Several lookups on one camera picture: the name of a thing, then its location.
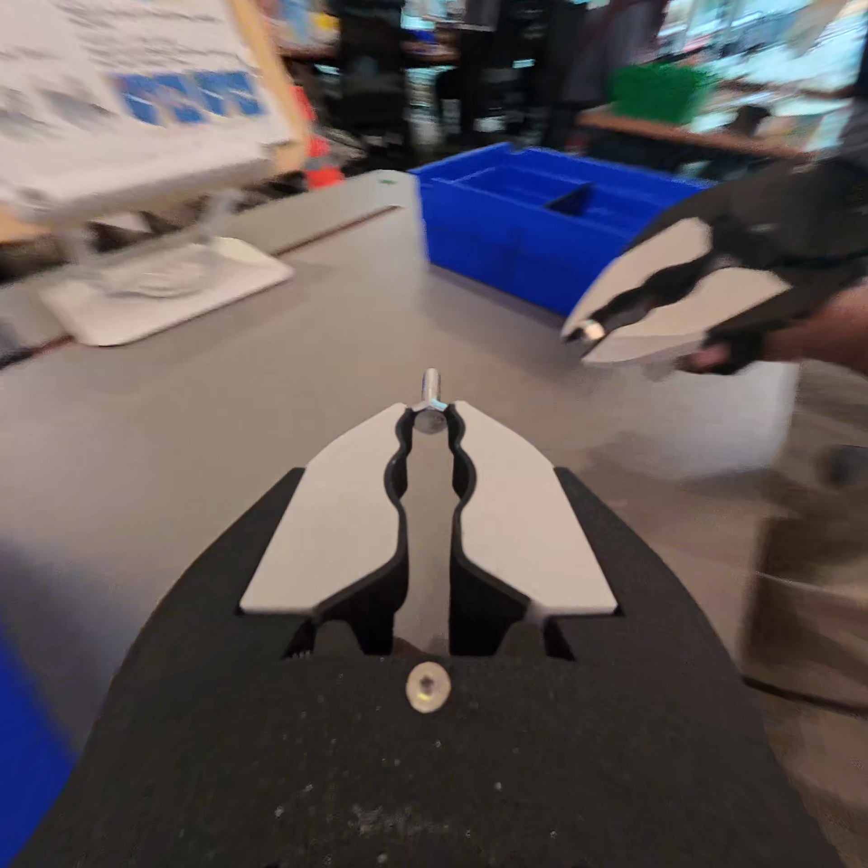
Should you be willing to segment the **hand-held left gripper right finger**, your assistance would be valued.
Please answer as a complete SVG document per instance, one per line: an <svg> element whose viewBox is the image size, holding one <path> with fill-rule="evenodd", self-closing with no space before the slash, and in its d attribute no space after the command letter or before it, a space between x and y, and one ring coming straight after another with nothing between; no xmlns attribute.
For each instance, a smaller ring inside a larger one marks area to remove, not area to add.
<svg viewBox="0 0 868 868"><path fill-rule="evenodd" d="M609 617L615 594L555 465L468 402L448 408L458 497L450 542L450 645L500 645L511 627Z"/></svg>

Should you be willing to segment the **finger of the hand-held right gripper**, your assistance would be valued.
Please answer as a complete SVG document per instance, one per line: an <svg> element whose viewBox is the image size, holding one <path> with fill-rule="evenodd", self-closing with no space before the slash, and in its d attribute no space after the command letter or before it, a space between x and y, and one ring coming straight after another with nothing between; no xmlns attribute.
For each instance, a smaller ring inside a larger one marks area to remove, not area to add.
<svg viewBox="0 0 868 868"><path fill-rule="evenodd" d="M591 367L673 366L699 349L716 326L791 289L779 276L726 267L701 278L686 298L614 330L582 363Z"/></svg>
<svg viewBox="0 0 868 868"><path fill-rule="evenodd" d="M563 324L565 340L580 340L585 320L606 328L607 336L622 325L642 319L654 306L665 303L663 278L678 277L711 253L712 228L699 218L686 218L649 235L612 260L579 298Z"/></svg>

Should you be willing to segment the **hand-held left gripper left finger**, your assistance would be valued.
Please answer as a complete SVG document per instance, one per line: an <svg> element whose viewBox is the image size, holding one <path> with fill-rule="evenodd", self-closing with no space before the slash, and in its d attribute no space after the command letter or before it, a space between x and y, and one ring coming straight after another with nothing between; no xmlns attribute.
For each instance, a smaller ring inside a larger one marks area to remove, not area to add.
<svg viewBox="0 0 868 868"><path fill-rule="evenodd" d="M392 649L409 586L406 513L414 413L392 404L303 469L240 601L245 615L348 623L363 649Z"/></svg>

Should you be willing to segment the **blue divided storage bin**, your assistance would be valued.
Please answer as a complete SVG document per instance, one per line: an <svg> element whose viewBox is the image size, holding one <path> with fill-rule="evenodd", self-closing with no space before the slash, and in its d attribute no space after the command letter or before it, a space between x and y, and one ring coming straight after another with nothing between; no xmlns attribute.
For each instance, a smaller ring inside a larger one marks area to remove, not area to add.
<svg viewBox="0 0 868 868"><path fill-rule="evenodd" d="M430 264L561 316L655 218L712 185L506 143L411 173Z"/></svg>

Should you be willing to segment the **person's right hand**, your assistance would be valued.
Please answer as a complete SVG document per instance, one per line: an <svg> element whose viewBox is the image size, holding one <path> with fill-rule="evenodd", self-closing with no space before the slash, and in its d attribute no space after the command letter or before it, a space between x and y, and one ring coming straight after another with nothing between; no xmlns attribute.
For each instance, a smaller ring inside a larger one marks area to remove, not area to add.
<svg viewBox="0 0 868 868"><path fill-rule="evenodd" d="M867 376L867 281L838 292L811 315L759 335L703 345L681 371L732 375L756 361L817 361Z"/></svg>

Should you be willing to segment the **brown wooden table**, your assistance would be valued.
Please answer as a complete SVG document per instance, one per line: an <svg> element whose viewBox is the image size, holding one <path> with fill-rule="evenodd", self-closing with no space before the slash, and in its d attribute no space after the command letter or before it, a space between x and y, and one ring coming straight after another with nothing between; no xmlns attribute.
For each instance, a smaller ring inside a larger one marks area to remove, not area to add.
<svg viewBox="0 0 868 868"><path fill-rule="evenodd" d="M611 106L583 111L576 121L588 157L667 173L701 162L800 163L827 150L817 143L819 121L801 124L753 103L699 114L682 125L616 114Z"/></svg>

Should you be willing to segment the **green storage bin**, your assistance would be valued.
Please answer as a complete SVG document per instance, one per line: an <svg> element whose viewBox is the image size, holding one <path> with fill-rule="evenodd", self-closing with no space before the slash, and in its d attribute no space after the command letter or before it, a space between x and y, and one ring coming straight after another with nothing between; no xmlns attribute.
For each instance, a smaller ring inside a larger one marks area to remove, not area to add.
<svg viewBox="0 0 868 868"><path fill-rule="evenodd" d="M684 126L715 91L717 77L704 68L647 63L622 68L611 80L611 110L641 121Z"/></svg>

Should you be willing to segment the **white document stand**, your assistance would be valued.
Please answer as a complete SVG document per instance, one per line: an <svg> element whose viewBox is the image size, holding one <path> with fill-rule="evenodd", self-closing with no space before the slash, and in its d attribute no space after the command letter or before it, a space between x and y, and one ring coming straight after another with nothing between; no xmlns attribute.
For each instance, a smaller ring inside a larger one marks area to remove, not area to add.
<svg viewBox="0 0 868 868"><path fill-rule="evenodd" d="M239 190L209 196L196 223L123 253L63 231L70 260L38 289L62 330L92 347L132 344L286 283L294 270L229 233Z"/></svg>

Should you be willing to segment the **orange striped traffic cone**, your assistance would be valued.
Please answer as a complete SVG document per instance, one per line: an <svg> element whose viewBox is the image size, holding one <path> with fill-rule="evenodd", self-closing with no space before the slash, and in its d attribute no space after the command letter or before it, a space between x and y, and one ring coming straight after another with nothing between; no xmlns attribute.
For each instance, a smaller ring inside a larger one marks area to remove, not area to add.
<svg viewBox="0 0 868 868"><path fill-rule="evenodd" d="M317 114L304 89L295 86L296 100L309 127L306 157L302 168L308 191L328 189L344 183L344 174L334 160L329 140L322 135Z"/></svg>

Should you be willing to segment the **black office chair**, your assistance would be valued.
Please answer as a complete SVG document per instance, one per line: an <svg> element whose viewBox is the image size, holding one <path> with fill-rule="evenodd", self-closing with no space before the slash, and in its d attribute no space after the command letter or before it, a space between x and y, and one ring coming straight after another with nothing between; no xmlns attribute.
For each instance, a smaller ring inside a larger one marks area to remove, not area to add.
<svg viewBox="0 0 868 868"><path fill-rule="evenodd" d="M339 43L336 95L327 98L336 128L406 163L412 155L407 112L401 1L333 2Z"/></svg>

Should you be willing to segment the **instruction sheet on stand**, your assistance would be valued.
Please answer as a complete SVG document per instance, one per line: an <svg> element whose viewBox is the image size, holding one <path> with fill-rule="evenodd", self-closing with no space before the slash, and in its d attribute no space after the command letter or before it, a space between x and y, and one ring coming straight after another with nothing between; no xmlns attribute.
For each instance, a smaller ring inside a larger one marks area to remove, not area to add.
<svg viewBox="0 0 868 868"><path fill-rule="evenodd" d="M230 1L227 4L260 82L272 97L278 116L292 133L289 140L270 147L273 161L269 179L298 172L306 159L311 125L298 102L295 84L284 58L278 51L273 28L259 2Z"/></svg>

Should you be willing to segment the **white instruction board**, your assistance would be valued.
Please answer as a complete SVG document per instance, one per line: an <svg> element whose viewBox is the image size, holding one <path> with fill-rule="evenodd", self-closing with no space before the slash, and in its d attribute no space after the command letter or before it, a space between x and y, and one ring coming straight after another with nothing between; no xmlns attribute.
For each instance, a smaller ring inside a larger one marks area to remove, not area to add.
<svg viewBox="0 0 868 868"><path fill-rule="evenodd" d="M2 207L89 220L264 179L292 137L228 2L1 5Z"/></svg>

